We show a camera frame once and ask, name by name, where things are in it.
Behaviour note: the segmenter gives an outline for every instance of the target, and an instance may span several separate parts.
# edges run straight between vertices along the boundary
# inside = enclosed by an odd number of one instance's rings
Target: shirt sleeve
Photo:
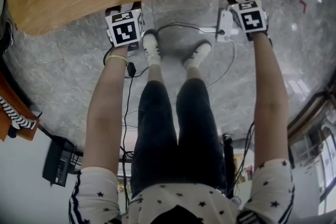
[[[70,223],[120,223],[117,186],[117,177],[107,169],[82,169],[69,200]]]
[[[286,224],[293,208],[295,186],[290,163],[274,159],[254,172],[251,196],[237,216],[238,224]]]

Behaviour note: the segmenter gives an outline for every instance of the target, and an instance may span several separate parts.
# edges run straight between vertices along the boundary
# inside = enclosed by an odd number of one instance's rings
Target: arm
[[[268,37],[254,34],[257,100],[255,167],[272,159],[288,159],[288,96]]]
[[[268,37],[254,35],[257,77],[255,107],[255,172],[250,199],[237,216],[238,224],[287,223],[294,200],[288,160],[288,97]]]
[[[112,54],[127,57],[127,46]],[[118,173],[122,132],[125,62],[111,59],[100,75],[90,102],[82,168],[98,166]]]

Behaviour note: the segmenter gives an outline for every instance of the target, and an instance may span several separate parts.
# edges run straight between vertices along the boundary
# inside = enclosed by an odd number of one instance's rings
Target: marble floor
[[[291,118],[323,88],[336,66],[335,0],[302,1],[307,3],[305,13],[300,0],[262,0],[290,98]],[[171,22],[215,26],[218,9],[226,6],[226,0],[149,0],[142,8],[145,27],[158,29]],[[7,7],[4,17],[10,17]],[[212,34],[170,27],[161,30],[159,38],[164,55],[163,77],[177,129],[174,104],[185,80],[181,58],[198,40],[210,40],[213,50],[200,66],[210,86],[226,72],[235,55],[230,71],[208,91],[218,129],[243,137],[253,120],[255,103],[254,51],[245,35],[240,31],[233,36],[235,43],[224,44],[217,43]],[[28,36],[17,30],[15,44],[3,58],[19,85],[43,112],[43,127],[83,148],[87,109],[109,47],[104,12],[99,12],[44,36]],[[142,48],[130,60],[138,72],[148,65]],[[134,79],[132,85],[127,117],[132,130],[137,126],[137,107],[146,75]],[[123,113],[129,84],[130,80],[126,80]]]

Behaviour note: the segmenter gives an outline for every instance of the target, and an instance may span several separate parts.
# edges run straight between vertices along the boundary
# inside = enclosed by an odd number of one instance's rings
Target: shoe
[[[157,43],[158,39],[155,30],[147,30],[143,35],[142,44],[150,66],[161,64],[160,50]]]
[[[198,68],[210,51],[211,43],[208,40],[202,40],[201,42],[199,42],[196,45],[193,53],[188,57],[184,58],[184,60],[182,61],[182,65],[184,66],[185,70],[188,70],[188,68],[190,67]]]
[[[4,35],[0,39],[0,51],[6,52],[6,50],[12,46],[14,43],[14,37],[13,37],[13,25],[8,20],[6,21],[5,31]]]

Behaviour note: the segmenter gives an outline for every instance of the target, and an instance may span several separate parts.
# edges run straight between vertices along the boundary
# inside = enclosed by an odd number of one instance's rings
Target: wristband
[[[108,55],[108,56],[106,57],[106,59],[105,59],[105,63],[107,63],[107,61],[110,60],[110,59],[112,59],[112,58],[123,60],[123,61],[125,62],[125,64],[126,64],[126,66],[128,66],[128,64],[130,63],[124,56],[114,55],[114,54],[112,54],[112,55]]]

